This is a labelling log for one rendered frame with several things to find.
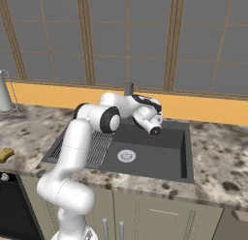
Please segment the dark grey sink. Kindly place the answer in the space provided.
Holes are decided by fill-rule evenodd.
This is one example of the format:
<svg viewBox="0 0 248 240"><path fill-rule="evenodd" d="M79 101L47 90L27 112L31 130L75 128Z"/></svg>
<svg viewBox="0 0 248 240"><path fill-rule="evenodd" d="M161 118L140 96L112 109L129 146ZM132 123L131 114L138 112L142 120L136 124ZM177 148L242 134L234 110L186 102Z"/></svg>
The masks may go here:
<svg viewBox="0 0 248 240"><path fill-rule="evenodd" d="M112 135L92 134L86 166L192 184L190 127L187 123L165 121L161 134L152 136L126 119Z"/></svg>

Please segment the yellow olive sponge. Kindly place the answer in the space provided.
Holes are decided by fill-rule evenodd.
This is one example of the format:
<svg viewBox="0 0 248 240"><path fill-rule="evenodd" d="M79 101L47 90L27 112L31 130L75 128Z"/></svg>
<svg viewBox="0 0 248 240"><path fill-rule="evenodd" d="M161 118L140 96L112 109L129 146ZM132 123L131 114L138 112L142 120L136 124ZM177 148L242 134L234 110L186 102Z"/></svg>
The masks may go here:
<svg viewBox="0 0 248 240"><path fill-rule="evenodd" d="M7 161L15 151L11 148L5 147L1 152L0 152L0 164L3 164L5 161Z"/></svg>

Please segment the dark grey tap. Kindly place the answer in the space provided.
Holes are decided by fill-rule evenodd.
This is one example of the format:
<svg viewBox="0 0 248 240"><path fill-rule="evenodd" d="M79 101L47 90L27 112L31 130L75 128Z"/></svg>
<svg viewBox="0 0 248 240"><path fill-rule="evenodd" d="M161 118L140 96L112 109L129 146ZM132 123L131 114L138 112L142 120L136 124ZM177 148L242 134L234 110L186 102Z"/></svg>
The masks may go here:
<svg viewBox="0 0 248 240"><path fill-rule="evenodd" d="M133 94L134 94L134 84L132 82L127 82L124 95L130 96Z"/></svg>

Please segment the beige cupboard door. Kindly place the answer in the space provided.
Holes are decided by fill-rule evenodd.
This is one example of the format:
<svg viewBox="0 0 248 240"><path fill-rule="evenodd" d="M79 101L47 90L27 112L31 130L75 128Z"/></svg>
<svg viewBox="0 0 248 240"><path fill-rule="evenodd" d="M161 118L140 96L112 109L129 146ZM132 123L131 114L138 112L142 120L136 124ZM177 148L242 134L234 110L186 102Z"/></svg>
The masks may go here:
<svg viewBox="0 0 248 240"><path fill-rule="evenodd" d="M113 193L116 240L212 240L223 210L148 195Z"/></svg>
<svg viewBox="0 0 248 240"><path fill-rule="evenodd" d="M38 178L21 175L20 179L45 240L51 240L52 236L59 230L58 207L46 202L37 194ZM93 188L93 191L96 195L96 203L90 213L86 215L86 222L96 232L99 240L105 240L103 218L106 218L108 239L115 240L112 192L100 188Z"/></svg>

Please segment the wooden framed window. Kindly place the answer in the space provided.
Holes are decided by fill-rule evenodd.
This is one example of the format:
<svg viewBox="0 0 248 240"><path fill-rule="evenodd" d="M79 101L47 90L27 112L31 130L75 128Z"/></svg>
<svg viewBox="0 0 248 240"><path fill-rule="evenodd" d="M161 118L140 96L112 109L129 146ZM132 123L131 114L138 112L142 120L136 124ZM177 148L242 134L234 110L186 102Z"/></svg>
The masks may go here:
<svg viewBox="0 0 248 240"><path fill-rule="evenodd" d="M248 0L0 0L21 83L248 100Z"/></svg>

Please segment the brown drawer front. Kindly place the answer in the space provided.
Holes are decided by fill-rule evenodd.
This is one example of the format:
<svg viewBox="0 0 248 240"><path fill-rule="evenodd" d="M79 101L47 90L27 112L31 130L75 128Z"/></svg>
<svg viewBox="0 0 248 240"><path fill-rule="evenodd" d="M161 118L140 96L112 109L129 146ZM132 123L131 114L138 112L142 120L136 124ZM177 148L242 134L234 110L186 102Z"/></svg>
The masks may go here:
<svg viewBox="0 0 248 240"><path fill-rule="evenodd" d="M223 213L218 240L248 240L248 224L239 222L232 211L226 209Z"/></svg>

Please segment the white tall jug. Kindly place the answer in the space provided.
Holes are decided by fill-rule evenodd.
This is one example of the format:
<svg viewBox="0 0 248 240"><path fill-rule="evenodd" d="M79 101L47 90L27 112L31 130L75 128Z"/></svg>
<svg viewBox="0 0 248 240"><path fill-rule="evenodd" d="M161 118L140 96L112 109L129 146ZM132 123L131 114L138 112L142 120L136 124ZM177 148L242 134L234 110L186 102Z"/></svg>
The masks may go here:
<svg viewBox="0 0 248 240"><path fill-rule="evenodd" d="M13 103L4 79L4 72L0 70L0 111L10 111Z"/></svg>

